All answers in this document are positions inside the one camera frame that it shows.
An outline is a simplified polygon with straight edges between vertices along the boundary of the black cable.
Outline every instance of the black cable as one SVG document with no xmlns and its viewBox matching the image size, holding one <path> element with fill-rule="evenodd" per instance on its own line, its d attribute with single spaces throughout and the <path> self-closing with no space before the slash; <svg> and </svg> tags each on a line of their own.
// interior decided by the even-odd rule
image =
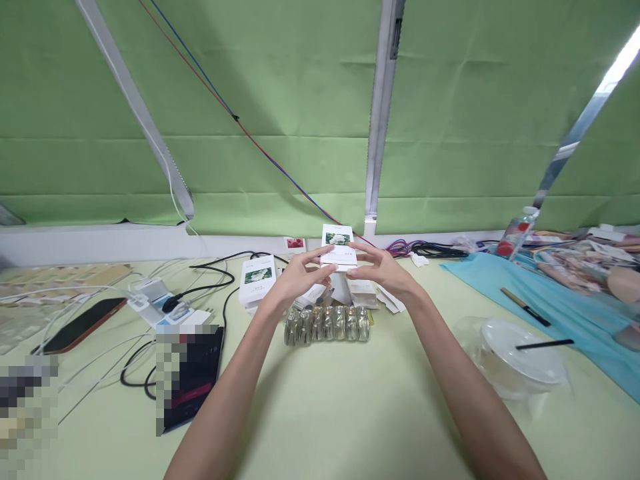
<svg viewBox="0 0 640 480">
<path fill-rule="evenodd" d="M 225 335 L 224 337 L 222 337 L 222 347 L 225 346 L 225 340 L 227 339 L 227 304 L 229 303 L 229 299 L 231 298 L 231 296 L 238 290 L 240 290 L 240 287 L 236 288 L 236 290 L 232 291 L 230 294 L 227 295 L 225 304 L 222 307 L 222 320 L 225 323 Z"/>
<path fill-rule="evenodd" d="M 133 363 L 133 360 L 138 356 L 140 352 L 142 352 L 142 350 L 146 346 L 152 344 L 154 341 L 155 340 L 148 341 L 144 345 L 142 345 L 142 347 L 138 348 L 138 350 L 133 352 L 133 355 L 130 356 L 129 360 L 127 360 L 127 362 L 125 363 L 125 367 L 122 369 L 122 372 L 120 372 L 120 383 L 122 383 L 125 387 L 144 387 L 146 385 L 146 381 L 145 383 L 131 383 L 127 381 L 125 376 L 127 374 L 127 369 L 131 366 L 131 364 Z"/>
<path fill-rule="evenodd" d="M 151 400 L 155 400 L 155 395 L 152 394 L 149 391 L 149 387 L 152 387 L 156 384 L 156 382 L 152 382 L 149 383 L 149 379 L 151 378 L 151 376 L 153 375 L 153 372 L 155 372 L 155 367 L 151 369 L 151 371 L 149 372 L 149 374 L 147 375 L 147 378 L 145 379 L 145 382 L 143 384 L 144 388 L 145 388 L 145 394 L 146 396 L 148 396 Z"/>
<path fill-rule="evenodd" d="M 212 288 L 222 288 L 222 287 L 227 287 L 228 285 L 231 285 L 233 282 L 235 282 L 235 277 L 231 273 L 229 273 L 228 271 L 217 269 L 215 267 L 212 267 L 211 265 L 214 265 L 216 263 L 220 263 L 220 262 L 225 261 L 225 260 L 232 259 L 234 257 L 238 257 L 240 255 L 244 255 L 246 253 L 250 253 L 252 259 L 256 258 L 256 257 L 259 257 L 260 255 L 271 255 L 270 253 L 267 253 L 267 252 L 254 252 L 254 251 L 246 250 L 246 251 L 243 251 L 243 252 L 234 253 L 233 255 L 229 255 L 228 257 L 224 257 L 224 258 L 221 258 L 221 259 L 218 259 L 218 260 L 213 260 L 213 261 L 210 261 L 210 262 L 207 262 L 207 263 L 203 263 L 201 265 L 190 265 L 189 268 L 192 268 L 192 269 L 204 268 L 204 269 L 207 269 L 207 270 L 214 270 L 216 272 L 222 273 L 223 275 L 226 275 L 226 276 L 230 277 L 231 279 L 226 281 L 226 282 L 224 282 L 224 283 L 219 283 L 218 285 L 205 285 L 204 287 L 196 287 L 196 288 L 184 291 L 182 293 L 179 293 L 178 295 L 174 295 L 173 297 L 168 298 L 166 300 L 166 302 L 164 302 L 164 304 L 162 305 L 162 311 L 164 313 L 172 312 L 174 310 L 174 308 L 176 308 L 176 306 L 178 305 L 178 302 L 180 302 L 182 297 L 184 297 L 185 295 L 188 295 L 190 293 L 193 293 L 195 291 L 209 290 L 209 289 L 212 289 Z M 289 263 L 288 261 L 278 257 L 277 255 L 274 255 L 274 258 L 277 258 L 278 260 L 280 260 L 280 261 L 282 261 L 282 262 L 284 262 L 286 264 Z"/>
<path fill-rule="evenodd" d="M 451 245 L 445 243 L 433 243 L 422 241 L 415 243 L 411 247 L 411 251 L 430 259 L 456 259 L 466 258 L 469 254 L 465 251 L 451 248 Z"/>
</svg>

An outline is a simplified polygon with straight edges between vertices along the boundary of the table surface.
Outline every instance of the table surface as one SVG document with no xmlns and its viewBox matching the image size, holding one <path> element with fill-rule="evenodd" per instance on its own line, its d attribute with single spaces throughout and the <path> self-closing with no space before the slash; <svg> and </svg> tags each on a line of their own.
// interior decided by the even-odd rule
<svg viewBox="0 0 640 480">
<path fill-rule="evenodd" d="M 531 329 L 443 271 L 438 261 L 420 269 L 407 259 L 400 263 L 426 288 L 450 327 L 459 327 L 468 317 L 498 317 Z M 158 264 L 133 266 L 148 273 Z M 239 274 L 241 264 L 242 260 L 230 261 L 228 270 Z M 161 276 L 176 292 L 199 275 L 187 268 L 168 273 Z M 195 286 L 217 280 L 217 274 L 207 272 Z M 211 322 L 222 323 L 223 303 L 232 288 L 202 299 L 196 308 L 213 308 Z M 368 343 L 290 348 L 283 343 L 282 327 L 276 330 L 237 450 L 233 478 L 473 478 L 409 315 L 392 315 L 382 308 L 373 317 Z M 236 293 L 229 300 L 227 319 L 222 369 L 250 322 Z M 125 307 L 60 357 L 61 380 L 109 346 L 147 330 L 146 322 Z M 41 335 L 22 342 L 3 362 L 19 364 Z M 162 478 L 188 425 L 156 437 L 156 406 L 142 389 L 125 388 L 118 378 L 92 386 L 121 369 L 146 340 L 114 349 L 62 391 L 57 440 L 40 460 L 28 464 L 26 478 L 42 470 L 48 478 L 57 474 L 70 480 Z M 640 405 L 580 352 L 567 347 L 560 351 L 571 388 L 554 390 L 538 417 L 522 405 L 510 406 L 548 477 L 638 478 Z M 143 381 L 154 364 L 155 356 L 150 355 L 127 377 Z"/>
</svg>

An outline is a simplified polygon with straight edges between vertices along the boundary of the green curtain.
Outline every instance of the green curtain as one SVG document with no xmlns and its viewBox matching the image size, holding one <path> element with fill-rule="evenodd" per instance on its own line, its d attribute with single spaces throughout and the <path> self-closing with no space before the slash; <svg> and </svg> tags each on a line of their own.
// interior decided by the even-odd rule
<svg viewBox="0 0 640 480">
<path fill-rule="evenodd" d="M 179 221 L 72 0 L 0 2 L 0 65 L 2 204 L 29 225 Z"/>
<path fill-rule="evenodd" d="M 361 230 L 379 2 L 157 4 L 256 141 L 322 208 Z M 329 220 L 244 137 L 140 4 L 99 6 L 193 194 L 194 228 L 318 236 Z"/>
<path fill-rule="evenodd" d="M 639 20 L 630 0 L 408 1 L 377 233 L 504 228 Z"/>
<path fill-rule="evenodd" d="M 611 94 L 552 185 L 538 226 L 640 223 L 640 62 Z"/>
</svg>

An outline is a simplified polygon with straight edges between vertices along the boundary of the blue towel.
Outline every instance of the blue towel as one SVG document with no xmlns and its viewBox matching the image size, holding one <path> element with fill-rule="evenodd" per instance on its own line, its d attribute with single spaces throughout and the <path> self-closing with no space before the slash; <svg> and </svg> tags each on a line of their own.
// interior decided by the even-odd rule
<svg viewBox="0 0 640 480">
<path fill-rule="evenodd" d="M 442 268 L 548 336 L 573 339 L 574 347 L 640 403 L 640 352 L 612 338 L 631 322 L 616 309 L 488 253 L 474 253 L 464 261 L 444 263 Z M 503 287 L 552 326 L 538 323 L 500 291 Z"/>
</svg>

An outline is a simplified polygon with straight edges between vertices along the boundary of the light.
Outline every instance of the light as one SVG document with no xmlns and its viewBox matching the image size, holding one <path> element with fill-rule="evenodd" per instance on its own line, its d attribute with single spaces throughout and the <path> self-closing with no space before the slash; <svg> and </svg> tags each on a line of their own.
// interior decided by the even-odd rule
<svg viewBox="0 0 640 480">
<path fill-rule="evenodd" d="M 596 90 L 596 93 L 611 93 L 618 82 L 622 79 L 625 72 L 633 62 L 633 59 L 638 54 L 640 49 L 640 26 L 636 28 L 635 32 L 627 42 L 627 44 L 620 50 L 615 62 L 606 73 L 605 78 Z"/>
</svg>

